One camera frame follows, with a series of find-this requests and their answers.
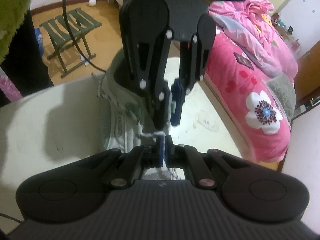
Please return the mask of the white ball on floor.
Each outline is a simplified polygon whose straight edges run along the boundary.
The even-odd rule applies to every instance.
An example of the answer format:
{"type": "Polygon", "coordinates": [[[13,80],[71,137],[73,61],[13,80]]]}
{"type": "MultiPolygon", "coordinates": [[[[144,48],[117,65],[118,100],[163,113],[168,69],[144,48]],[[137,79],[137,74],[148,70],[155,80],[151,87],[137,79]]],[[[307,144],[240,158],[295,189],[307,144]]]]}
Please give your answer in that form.
{"type": "Polygon", "coordinates": [[[97,1],[96,1],[96,0],[89,0],[89,1],[88,1],[88,5],[89,5],[90,7],[94,7],[96,4],[97,4],[97,1]]]}

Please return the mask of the black phone on bed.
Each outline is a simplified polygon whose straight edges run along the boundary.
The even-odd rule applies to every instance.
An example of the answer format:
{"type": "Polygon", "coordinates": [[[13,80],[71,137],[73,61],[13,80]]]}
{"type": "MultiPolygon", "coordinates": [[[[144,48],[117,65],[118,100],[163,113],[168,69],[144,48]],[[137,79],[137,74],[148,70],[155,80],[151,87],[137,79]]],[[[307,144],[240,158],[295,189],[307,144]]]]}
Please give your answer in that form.
{"type": "Polygon", "coordinates": [[[241,64],[251,70],[254,70],[253,64],[251,63],[251,61],[248,58],[246,58],[243,55],[240,55],[238,53],[233,53],[233,55],[234,55],[238,64],[241,64]]]}

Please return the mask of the green folding stool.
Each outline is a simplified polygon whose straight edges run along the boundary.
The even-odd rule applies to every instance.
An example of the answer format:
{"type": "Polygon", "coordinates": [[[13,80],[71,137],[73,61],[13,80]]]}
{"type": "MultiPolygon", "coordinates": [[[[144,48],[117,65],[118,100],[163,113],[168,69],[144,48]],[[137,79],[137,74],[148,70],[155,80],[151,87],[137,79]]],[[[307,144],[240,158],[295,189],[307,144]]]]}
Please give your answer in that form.
{"type": "Polygon", "coordinates": [[[63,69],[61,78],[71,74],[71,72],[79,67],[88,64],[97,56],[91,53],[86,35],[102,26],[101,22],[95,20],[81,8],[75,8],[66,12],[66,16],[67,17],[64,18],[63,15],[58,15],[40,24],[40,27],[48,33],[54,48],[54,52],[47,56],[47,59],[58,58],[63,69]],[[81,61],[74,67],[68,69],[62,59],[61,53],[72,47],[80,50],[79,42],[83,42],[86,52],[81,52],[81,61]]]}

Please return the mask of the grey knitted cloth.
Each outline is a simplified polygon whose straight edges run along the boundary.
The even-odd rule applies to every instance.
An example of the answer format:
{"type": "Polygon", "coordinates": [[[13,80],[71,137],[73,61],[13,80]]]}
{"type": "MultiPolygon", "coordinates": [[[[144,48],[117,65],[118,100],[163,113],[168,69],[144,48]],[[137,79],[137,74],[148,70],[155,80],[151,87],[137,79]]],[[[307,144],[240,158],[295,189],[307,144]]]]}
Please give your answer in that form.
{"type": "Polygon", "coordinates": [[[288,122],[291,122],[296,106],[296,93],[293,83],[283,73],[281,76],[268,80],[266,85],[272,95],[276,97],[276,103],[285,113],[288,122]]]}

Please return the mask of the blue bottle on floor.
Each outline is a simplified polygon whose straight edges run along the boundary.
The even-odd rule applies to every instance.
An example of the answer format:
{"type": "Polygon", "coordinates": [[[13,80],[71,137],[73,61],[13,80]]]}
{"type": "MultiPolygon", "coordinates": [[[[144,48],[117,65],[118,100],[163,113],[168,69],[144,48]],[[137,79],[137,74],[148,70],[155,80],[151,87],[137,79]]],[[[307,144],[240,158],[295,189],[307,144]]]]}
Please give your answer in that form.
{"type": "Polygon", "coordinates": [[[40,55],[43,56],[44,54],[43,36],[39,28],[35,28],[35,36],[37,39],[40,55]]]}

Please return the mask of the brown wooden door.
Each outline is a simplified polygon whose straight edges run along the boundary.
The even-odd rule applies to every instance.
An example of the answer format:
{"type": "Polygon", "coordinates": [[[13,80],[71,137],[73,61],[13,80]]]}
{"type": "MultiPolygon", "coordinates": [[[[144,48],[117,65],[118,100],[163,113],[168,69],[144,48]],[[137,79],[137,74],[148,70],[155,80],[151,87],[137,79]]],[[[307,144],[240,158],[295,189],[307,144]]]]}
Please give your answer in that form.
{"type": "Polygon", "coordinates": [[[294,79],[296,108],[319,96],[320,48],[317,42],[298,60],[299,70],[294,79]]]}

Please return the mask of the green fuzzy garment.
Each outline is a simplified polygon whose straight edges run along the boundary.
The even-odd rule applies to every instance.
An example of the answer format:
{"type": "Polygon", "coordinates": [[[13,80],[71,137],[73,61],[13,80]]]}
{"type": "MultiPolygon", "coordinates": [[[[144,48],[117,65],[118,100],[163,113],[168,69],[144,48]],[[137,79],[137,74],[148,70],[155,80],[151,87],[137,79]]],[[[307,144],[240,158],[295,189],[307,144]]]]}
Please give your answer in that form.
{"type": "Polygon", "coordinates": [[[30,3],[31,0],[0,0],[1,61],[4,61],[12,38],[22,24],[30,3]]]}

